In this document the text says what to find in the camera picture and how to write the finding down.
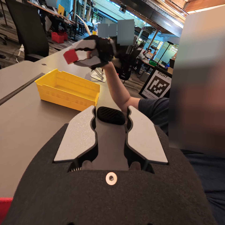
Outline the red wooden block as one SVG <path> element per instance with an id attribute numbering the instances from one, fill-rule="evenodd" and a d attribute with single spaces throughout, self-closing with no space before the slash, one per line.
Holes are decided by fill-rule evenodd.
<path id="1" fill-rule="evenodd" d="M 79 61 L 79 58 L 77 56 L 77 53 L 76 53 L 75 49 L 70 49 L 70 50 L 66 51 L 63 54 L 63 57 L 66 60 L 68 65 Z"/>

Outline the black textured pad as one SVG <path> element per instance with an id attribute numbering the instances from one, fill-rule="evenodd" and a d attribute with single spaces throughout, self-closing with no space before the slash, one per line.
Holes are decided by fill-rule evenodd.
<path id="1" fill-rule="evenodd" d="M 121 111 L 105 106 L 101 106 L 97 109 L 97 118 L 102 122 L 114 125 L 124 125 L 126 121 Z"/>

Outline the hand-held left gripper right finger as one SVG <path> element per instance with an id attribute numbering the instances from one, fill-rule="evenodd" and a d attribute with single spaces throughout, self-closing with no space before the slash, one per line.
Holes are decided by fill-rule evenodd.
<path id="1" fill-rule="evenodd" d="M 151 164 L 168 165 L 168 160 L 153 122 L 133 106 L 127 108 L 127 133 L 124 156 L 128 167 L 138 162 L 141 169 Z"/>

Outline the framed black white marker sign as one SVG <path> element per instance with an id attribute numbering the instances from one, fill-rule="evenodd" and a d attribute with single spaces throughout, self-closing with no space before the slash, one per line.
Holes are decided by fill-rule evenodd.
<path id="1" fill-rule="evenodd" d="M 155 66 L 140 90 L 139 95 L 145 99 L 169 98 L 171 81 L 172 74 Z"/>

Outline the black mesh office chair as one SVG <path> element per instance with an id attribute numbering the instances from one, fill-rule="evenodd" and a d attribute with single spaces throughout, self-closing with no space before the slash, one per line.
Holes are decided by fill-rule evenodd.
<path id="1" fill-rule="evenodd" d="M 136 57 L 139 55 L 137 50 L 138 46 L 128 46 L 127 50 L 120 49 L 116 56 L 118 59 L 117 65 L 115 65 L 116 72 L 121 80 L 127 81 L 131 76 L 132 66 Z"/>

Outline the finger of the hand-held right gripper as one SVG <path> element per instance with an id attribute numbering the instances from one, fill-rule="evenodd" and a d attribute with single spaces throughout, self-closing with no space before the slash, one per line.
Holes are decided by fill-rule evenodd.
<path id="1" fill-rule="evenodd" d="M 72 45 L 72 49 L 75 51 L 93 51 L 96 48 L 96 41 L 95 40 L 80 40 Z"/>
<path id="2" fill-rule="evenodd" d="M 79 60 L 74 62 L 75 65 L 80 67 L 88 67 L 88 68 L 100 68 L 102 67 L 102 62 L 100 58 L 97 56 L 93 56 L 91 58 L 87 58 L 84 60 Z"/>

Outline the person's right forearm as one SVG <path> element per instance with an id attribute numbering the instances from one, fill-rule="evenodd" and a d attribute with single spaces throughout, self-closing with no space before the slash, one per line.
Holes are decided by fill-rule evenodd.
<path id="1" fill-rule="evenodd" d="M 131 97 L 128 90 L 121 82 L 112 62 L 108 62 L 102 67 L 105 70 L 105 76 L 112 99 L 122 112 L 127 112 L 128 106 L 133 106 L 138 110 L 140 98 Z"/>

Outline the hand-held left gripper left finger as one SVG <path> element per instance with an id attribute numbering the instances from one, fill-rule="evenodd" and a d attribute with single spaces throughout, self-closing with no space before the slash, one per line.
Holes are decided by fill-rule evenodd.
<path id="1" fill-rule="evenodd" d="M 98 156 L 96 107 L 90 106 L 77 114 L 68 124 L 54 163 L 71 162 L 74 169 L 89 169 Z"/>

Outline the red plastic bin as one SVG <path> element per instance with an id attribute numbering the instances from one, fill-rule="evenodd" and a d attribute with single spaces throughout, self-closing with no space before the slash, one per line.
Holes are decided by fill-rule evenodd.
<path id="1" fill-rule="evenodd" d="M 13 198 L 6 198 L 6 197 L 0 198 L 0 220 L 1 221 L 3 221 L 4 218 L 6 217 L 12 201 L 13 201 Z"/>

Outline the black tilted board stand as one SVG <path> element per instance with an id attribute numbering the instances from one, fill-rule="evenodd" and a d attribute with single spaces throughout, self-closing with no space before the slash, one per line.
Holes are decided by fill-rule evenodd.
<path id="1" fill-rule="evenodd" d="M 101 68 L 96 68 L 95 70 L 91 70 L 85 75 L 85 79 L 92 82 L 106 82 L 106 76 Z"/>

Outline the yellow plastic bin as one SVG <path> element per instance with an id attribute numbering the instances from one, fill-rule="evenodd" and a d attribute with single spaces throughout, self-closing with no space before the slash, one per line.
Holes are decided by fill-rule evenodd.
<path id="1" fill-rule="evenodd" d="M 100 85 L 54 69 L 35 80 L 40 99 L 78 111 L 97 106 Z"/>

